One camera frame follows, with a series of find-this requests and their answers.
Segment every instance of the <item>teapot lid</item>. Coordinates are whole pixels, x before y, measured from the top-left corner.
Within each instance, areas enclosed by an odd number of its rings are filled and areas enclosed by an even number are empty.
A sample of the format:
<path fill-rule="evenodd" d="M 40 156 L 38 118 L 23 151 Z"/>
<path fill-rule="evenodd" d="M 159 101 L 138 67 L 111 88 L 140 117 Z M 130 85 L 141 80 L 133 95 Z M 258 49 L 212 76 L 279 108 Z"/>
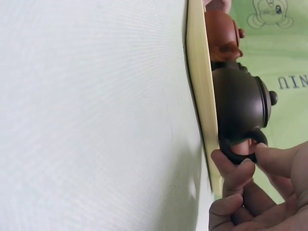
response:
<path fill-rule="evenodd" d="M 271 107 L 275 105 L 278 101 L 277 93 L 274 91 L 269 91 L 260 77 L 256 77 L 263 105 L 263 127 L 268 125 L 270 119 Z"/>

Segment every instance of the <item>cartoon print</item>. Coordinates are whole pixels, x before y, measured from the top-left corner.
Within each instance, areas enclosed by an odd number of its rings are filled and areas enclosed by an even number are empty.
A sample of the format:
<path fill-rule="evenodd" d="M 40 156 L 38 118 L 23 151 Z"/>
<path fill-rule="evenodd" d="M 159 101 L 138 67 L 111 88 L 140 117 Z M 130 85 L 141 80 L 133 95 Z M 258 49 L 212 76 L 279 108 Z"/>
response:
<path fill-rule="evenodd" d="M 264 25 L 274 24 L 283 29 L 292 26 L 293 20 L 286 16 L 286 0 L 253 0 L 252 3 L 256 12 L 247 19 L 251 28 L 259 29 Z"/>

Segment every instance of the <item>green backdrop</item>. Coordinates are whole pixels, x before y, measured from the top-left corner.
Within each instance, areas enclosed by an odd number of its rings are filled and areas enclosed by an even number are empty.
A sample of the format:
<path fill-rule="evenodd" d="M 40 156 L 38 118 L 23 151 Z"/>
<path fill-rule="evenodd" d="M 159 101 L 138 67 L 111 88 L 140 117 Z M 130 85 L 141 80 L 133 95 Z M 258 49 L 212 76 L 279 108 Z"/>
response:
<path fill-rule="evenodd" d="M 232 1 L 230 15 L 246 32 L 239 61 L 279 97 L 263 129 L 271 147 L 289 148 L 308 140 L 307 12 L 306 0 Z M 282 202 L 260 170 L 255 181 L 277 203 Z"/>

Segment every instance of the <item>teapot handle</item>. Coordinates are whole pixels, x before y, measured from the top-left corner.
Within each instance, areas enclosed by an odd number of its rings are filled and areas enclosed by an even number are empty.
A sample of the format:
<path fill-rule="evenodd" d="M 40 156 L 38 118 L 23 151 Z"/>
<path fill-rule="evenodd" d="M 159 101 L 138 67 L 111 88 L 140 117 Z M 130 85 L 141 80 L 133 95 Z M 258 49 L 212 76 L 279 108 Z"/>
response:
<path fill-rule="evenodd" d="M 266 136 L 259 128 L 256 128 L 246 133 L 244 136 L 244 139 L 253 139 L 257 143 L 265 143 L 266 145 L 268 145 L 268 140 Z M 228 139 L 224 139 L 224 138 L 219 139 L 219 144 L 220 144 L 220 150 L 222 151 L 222 153 L 224 153 L 231 160 L 231 162 L 234 163 L 235 165 L 239 165 L 246 158 L 251 159 L 254 163 L 257 162 L 257 158 L 254 153 L 249 154 L 249 155 L 235 154 L 231 150 L 231 142 Z"/>

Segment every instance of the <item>clay teapot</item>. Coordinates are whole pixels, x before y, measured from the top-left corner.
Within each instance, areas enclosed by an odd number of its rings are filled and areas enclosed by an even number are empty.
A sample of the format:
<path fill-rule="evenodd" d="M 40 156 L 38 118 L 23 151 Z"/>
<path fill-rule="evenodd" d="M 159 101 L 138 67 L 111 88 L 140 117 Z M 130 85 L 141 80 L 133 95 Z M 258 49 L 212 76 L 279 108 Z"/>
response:
<path fill-rule="evenodd" d="M 276 92 L 234 65 L 218 68 L 212 76 L 221 151 L 236 165 L 246 158 L 256 162 L 255 154 L 239 155 L 230 147 L 247 139 L 268 144 L 260 129 L 268 124 L 271 106 L 278 100 Z"/>
<path fill-rule="evenodd" d="M 243 56 L 239 43 L 245 32 L 228 14 L 222 11 L 205 12 L 205 26 L 211 61 L 236 61 Z"/>

